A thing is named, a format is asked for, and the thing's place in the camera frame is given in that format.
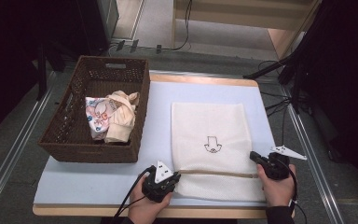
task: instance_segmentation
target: person's right hand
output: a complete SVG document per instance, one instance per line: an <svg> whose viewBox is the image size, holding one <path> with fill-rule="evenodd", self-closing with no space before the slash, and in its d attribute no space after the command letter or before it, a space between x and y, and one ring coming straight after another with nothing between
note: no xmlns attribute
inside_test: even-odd
<svg viewBox="0 0 358 224"><path fill-rule="evenodd" d="M296 167L293 164L289 165L290 170L296 175ZM293 178L289 175L284 180L269 179L264 172L263 166L257 164L258 176L263 183L264 195L267 200L267 207L273 206L288 206L290 200L295 194L295 183Z"/></svg>

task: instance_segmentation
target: brown strip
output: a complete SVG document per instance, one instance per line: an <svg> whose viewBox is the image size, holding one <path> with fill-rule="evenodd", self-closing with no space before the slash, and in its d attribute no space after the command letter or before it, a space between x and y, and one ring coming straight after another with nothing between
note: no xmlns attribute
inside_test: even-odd
<svg viewBox="0 0 358 224"><path fill-rule="evenodd" d="M235 176L242 178L258 178L257 174L238 174L230 172L216 172L216 171L203 171L203 170L180 170L178 171L180 175L226 175L226 176Z"/></svg>

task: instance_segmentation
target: white towel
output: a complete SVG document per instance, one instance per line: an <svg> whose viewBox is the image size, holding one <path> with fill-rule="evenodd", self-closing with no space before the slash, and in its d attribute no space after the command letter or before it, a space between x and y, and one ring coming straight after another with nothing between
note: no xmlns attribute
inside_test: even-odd
<svg viewBox="0 0 358 224"><path fill-rule="evenodd" d="M219 201L265 201L243 105L172 104L172 158L182 173L176 191Z"/></svg>

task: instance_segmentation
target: person's left hand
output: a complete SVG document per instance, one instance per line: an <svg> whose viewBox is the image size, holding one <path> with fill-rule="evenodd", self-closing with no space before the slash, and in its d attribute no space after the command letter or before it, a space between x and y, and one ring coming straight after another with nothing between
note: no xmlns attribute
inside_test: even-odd
<svg viewBox="0 0 358 224"><path fill-rule="evenodd" d="M146 176L142 176L138 184L130 195L130 203L143 198L142 184ZM170 204L172 193L168 193L161 203L155 203L148 198L144 198L130 206L128 217L135 224L151 224L156 219L158 213Z"/></svg>

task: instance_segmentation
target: wooden desk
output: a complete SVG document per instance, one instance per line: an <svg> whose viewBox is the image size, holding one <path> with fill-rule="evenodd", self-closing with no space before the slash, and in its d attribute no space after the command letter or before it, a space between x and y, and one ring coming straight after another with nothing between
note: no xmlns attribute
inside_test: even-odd
<svg viewBox="0 0 358 224"><path fill-rule="evenodd" d="M127 164L90 164L58 162L49 158L35 195L35 214L113 216L137 174L150 164L155 164L157 160L173 167L172 154L167 148L171 148L171 103L178 99L251 105L245 107L245 113L252 118L248 120L248 125L253 150L266 156L269 154L269 148L274 146L256 82L246 79L195 77L194 74L179 76L167 72L150 72L150 76L152 83L139 160ZM173 89L172 85L178 85L175 83L183 83L183 86L180 86L183 88ZM165 90L158 91L158 86ZM165 91L168 91L170 96L167 102L162 103L161 99L165 96L161 98L160 95ZM264 218L265 206L265 202L213 202L181 198L174 194L171 205L164 209L159 217ZM122 213L122 216L126 215L127 210Z"/></svg>
<svg viewBox="0 0 358 224"><path fill-rule="evenodd" d="M184 20L188 0L175 0L174 18ZM268 28L281 59L307 30L319 0L194 0L192 21L209 21Z"/></svg>

